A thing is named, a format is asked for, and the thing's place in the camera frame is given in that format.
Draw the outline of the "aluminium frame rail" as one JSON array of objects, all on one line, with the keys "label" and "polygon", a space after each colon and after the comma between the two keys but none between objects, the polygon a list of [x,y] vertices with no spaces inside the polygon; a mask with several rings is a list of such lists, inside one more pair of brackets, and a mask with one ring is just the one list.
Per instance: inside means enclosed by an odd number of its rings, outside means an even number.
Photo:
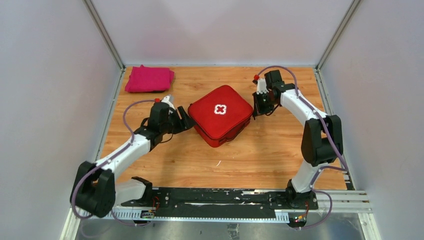
[{"label": "aluminium frame rail", "polygon": [[104,42],[105,42],[109,52],[111,53],[114,61],[116,62],[119,69],[121,71],[123,71],[126,68],[126,66],[125,66],[115,44],[113,43],[111,36],[108,33],[107,28],[104,25],[102,18],[100,16],[99,12],[97,11],[95,4],[93,3],[92,0],[82,0],[82,2],[84,3],[89,15],[91,16],[97,30],[99,31],[102,39],[104,40]]}]

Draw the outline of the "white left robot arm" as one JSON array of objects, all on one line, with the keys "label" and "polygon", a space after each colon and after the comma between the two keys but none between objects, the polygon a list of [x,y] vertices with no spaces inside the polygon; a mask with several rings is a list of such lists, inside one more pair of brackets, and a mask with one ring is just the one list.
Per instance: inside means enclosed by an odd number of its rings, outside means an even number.
[{"label": "white left robot arm", "polygon": [[104,158],[79,165],[70,194],[74,215],[84,219],[78,213],[82,209],[89,218],[103,218],[128,201],[142,207],[155,203],[150,181],[137,176],[122,184],[116,184],[116,180],[136,160],[162,144],[165,135],[174,136],[194,125],[182,106],[174,108],[171,103],[153,102],[149,117],[142,120],[139,128],[129,131],[130,138],[123,145]]}]

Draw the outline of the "pink folded cloth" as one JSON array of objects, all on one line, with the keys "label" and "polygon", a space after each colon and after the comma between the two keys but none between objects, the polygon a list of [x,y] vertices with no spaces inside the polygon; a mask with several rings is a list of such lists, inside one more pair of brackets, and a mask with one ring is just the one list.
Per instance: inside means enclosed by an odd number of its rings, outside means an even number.
[{"label": "pink folded cloth", "polygon": [[127,93],[163,93],[168,91],[175,72],[167,67],[133,67],[124,87]]}]

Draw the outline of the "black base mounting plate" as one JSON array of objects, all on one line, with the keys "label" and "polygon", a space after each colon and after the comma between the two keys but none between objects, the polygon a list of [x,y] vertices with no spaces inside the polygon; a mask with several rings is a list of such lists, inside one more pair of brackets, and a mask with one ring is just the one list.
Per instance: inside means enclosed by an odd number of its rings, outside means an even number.
[{"label": "black base mounting plate", "polygon": [[291,200],[285,190],[243,188],[155,187],[150,198],[133,200],[152,207],[157,217],[207,219],[271,219],[276,210],[306,213],[317,210],[316,194]]}]

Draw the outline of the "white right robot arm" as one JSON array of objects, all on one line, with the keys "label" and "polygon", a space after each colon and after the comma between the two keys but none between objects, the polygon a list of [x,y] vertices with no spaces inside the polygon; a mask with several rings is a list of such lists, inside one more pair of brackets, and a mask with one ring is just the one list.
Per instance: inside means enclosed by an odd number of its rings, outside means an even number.
[{"label": "white right robot arm", "polygon": [[336,159],[343,170],[342,121],[337,115],[329,115],[315,107],[301,93],[298,81],[285,83],[278,66],[266,67],[253,77],[256,85],[253,96],[253,118],[270,116],[278,107],[287,109],[303,126],[301,154],[303,162],[286,187],[285,201],[292,209],[298,209],[313,191],[321,171],[329,168]]}]

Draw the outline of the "black red medicine case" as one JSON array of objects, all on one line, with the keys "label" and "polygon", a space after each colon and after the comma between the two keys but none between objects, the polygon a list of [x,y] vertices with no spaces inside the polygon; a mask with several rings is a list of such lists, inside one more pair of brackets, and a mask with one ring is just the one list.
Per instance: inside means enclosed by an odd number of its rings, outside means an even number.
[{"label": "black red medicine case", "polygon": [[222,85],[188,107],[195,130],[212,148],[234,140],[250,123],[253,107],[229,85]]}]

